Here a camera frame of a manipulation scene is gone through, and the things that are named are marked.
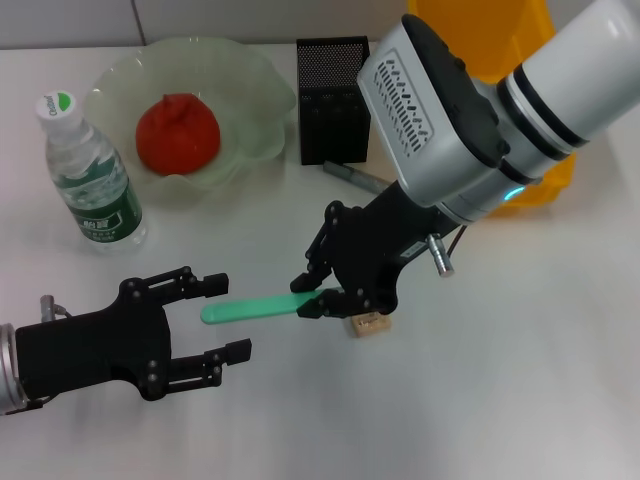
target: metal connector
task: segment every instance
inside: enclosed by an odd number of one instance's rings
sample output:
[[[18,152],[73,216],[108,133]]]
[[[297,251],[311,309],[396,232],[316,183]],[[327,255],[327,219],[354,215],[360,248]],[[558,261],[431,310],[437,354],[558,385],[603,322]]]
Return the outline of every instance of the metal connector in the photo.
[[[427,237],[427,245],[431,255],[433,255],[433,261],[438,269],[438,275],[442,278],[450,277],[455,273],[451,259],[447,255],[447,249],[442,243],[442,239],[438,234],[431,234]]]
[[[40,297],[40,322],[47,323],[55,319],[55,303],[53,303],[53,295],[43,295]]]

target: blue indicator light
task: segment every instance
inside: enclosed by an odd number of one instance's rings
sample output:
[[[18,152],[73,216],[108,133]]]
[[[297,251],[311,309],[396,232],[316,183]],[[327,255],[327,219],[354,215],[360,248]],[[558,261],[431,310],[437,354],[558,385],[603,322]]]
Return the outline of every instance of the blue indicator light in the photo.
[[[524,192],[524,187],[518,187],[518,188],[514,188],[513,190],[511,190],[509,193],[507,193],[504,196],[504,201],[508,202],[509,200],[511,200],[513,197],[517,197],[518,195],[520,195],[522,192]]]

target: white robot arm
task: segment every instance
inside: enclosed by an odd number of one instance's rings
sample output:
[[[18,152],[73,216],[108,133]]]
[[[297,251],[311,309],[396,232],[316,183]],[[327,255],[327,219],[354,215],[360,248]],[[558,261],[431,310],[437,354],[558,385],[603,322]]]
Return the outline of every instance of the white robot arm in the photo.
[[[298,314],[390,313],[402,268],[426,250],[452,273],[441,239],[539,182],[640,101],[640,1],[597,0],[496,85],[422,20],[405,15],[358,85],[398,181],[365,208],[333,202],[291,283],[326,290]]]

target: bottle cap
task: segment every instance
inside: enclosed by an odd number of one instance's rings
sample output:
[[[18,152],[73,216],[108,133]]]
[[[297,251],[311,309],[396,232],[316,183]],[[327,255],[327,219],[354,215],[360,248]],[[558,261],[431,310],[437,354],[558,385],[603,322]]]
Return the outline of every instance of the bottle cap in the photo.
[[[76,98],[64,90],[56,90],[40,97],[36,115],[45,132],[73,130],[82,123],[82,111]]]

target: red tomato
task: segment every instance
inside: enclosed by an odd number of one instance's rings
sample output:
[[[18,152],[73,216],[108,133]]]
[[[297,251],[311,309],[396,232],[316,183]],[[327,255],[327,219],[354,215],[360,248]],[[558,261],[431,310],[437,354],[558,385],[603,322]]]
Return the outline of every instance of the red tomato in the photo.
[[[220,127],[195,95],[164,95],[138,122],[136,147],[142,163],[154,172],[184,175],[218,154]]]

